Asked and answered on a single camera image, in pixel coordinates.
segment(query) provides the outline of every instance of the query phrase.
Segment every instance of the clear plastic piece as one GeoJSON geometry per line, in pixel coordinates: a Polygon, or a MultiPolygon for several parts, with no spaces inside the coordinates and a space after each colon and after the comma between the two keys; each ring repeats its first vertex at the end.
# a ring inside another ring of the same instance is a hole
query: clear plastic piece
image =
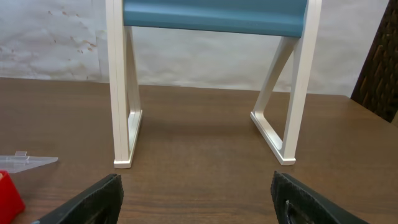
{"type": "Polygon", "coordinates": [[[50,164],[57,160],[57,157],[27,156],[25,151],[17,151],[15,156],[0,156],[0,170],[5,170],[10,174],[14,174],[50,164]]]}

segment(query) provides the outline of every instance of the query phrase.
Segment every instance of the wooden table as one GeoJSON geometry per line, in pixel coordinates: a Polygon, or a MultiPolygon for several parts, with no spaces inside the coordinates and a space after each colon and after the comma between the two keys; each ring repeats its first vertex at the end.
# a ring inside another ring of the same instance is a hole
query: wooden table
{"type": "MultiPolygon", "coordinates": [[[[113,169],[109,85],[0,79],[0,154],[57,156],[11,177],[29,223],[109,173],[122,175],[120,223],[277,223],[270,186],[288,172],[360,218],[398,223],[398,128],[345,96],[308,95],[297,162],[281,166],[249,113],[256,91],[140,86],[132,168],[113,169]]],[[[281,134],[289,95],[266,117],[281,134]]]]}

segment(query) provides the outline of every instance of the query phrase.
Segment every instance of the white stand foot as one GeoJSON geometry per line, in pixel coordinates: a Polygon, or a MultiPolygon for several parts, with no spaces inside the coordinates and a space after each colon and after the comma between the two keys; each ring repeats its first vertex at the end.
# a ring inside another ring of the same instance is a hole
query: white stand foot
{"type": "Polygon", "coordinates": [[[130,168],[142,110],[131,27],[123,26],[123,1],[106,0],[114,167],[130,168]]]}
{"type": "Polygon", "coordinates": [[[303,36],[300,39],[282,37],[280,40],[256,105],[250,114],[254,124],[256,124],[269,147],[272,149],[272,152],[282,165],[292,165],[296,161],[295,151],[310,78],[315,41],[317,39],[321,3],[321,0],[308,1],[305,11],[303,36]],[[264,109],[266,108],[276,81],[292,51],[294,52],[292,90],[285,125],[284,140],[282,141],[265,119],[264,109]]]}

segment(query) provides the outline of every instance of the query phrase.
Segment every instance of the blue panel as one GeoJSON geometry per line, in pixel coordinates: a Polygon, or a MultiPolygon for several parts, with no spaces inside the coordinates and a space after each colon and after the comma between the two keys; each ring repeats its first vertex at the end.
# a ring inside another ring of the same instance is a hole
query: blue panel
{"type": "Polygon", "coordinates": [[[124,25],[301,37],[307,0],[124,0],[124,25]]]}

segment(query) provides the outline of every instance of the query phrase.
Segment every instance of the red container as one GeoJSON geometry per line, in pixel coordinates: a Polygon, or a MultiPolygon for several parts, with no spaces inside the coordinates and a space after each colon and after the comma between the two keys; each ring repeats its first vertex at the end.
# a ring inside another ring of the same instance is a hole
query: red container
{"type": "Polygon", "coordinates": [[[24,202],[7,171],[0,170],[0,224],[10,223],[24,209],[24,202]]]}

